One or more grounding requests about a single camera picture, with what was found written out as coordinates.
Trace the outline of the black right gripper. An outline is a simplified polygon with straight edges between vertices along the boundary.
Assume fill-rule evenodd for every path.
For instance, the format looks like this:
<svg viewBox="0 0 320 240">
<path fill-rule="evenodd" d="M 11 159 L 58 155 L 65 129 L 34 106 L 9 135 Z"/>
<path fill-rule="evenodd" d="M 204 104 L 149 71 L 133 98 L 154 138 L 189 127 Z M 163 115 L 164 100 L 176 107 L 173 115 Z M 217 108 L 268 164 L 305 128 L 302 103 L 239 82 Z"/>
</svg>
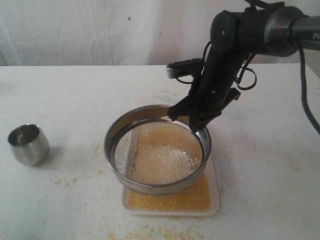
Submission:
<svg viewBox="0 0 320 240">
<path fill-rule="evenodd" d="M 176 121 L 186 116 L 193 133 L 202 131 L 222 114 L 227 95 L 250 53 L 243 49 L 219 51 L 211 46 L 199 83 L 190 91 L 188 98 L 169 107 L 169 118 Z"/>
</svg>

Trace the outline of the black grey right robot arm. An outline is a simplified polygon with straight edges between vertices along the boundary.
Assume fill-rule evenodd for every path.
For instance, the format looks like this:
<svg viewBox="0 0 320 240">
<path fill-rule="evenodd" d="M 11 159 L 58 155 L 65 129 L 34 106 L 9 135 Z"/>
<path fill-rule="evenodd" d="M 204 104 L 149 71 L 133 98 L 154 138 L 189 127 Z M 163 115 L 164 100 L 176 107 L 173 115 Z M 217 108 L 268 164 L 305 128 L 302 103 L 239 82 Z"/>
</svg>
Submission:
<svg viewBox="0 0 320 240">
<path fill-rule="evenodd" d="M 245 71 L 256 55 L 300 56 L 301 103 L 312 124 L 319 130 L 307 100 L 305 50 L 320 48 L 320 18 L 307 16 L 284 2 L 249 1 L 243 12 L 224 10 L 210 27 L 210 40 L 201 58 L 172 62 L 167 65 L 170 79 L 192 76 L 188 95 L 170 107 L 168 116 L 175 121 L 189 118 L 193 132 L 202 130 L 221 115 L 223 109 L 240 97 Z"/>
</svg>

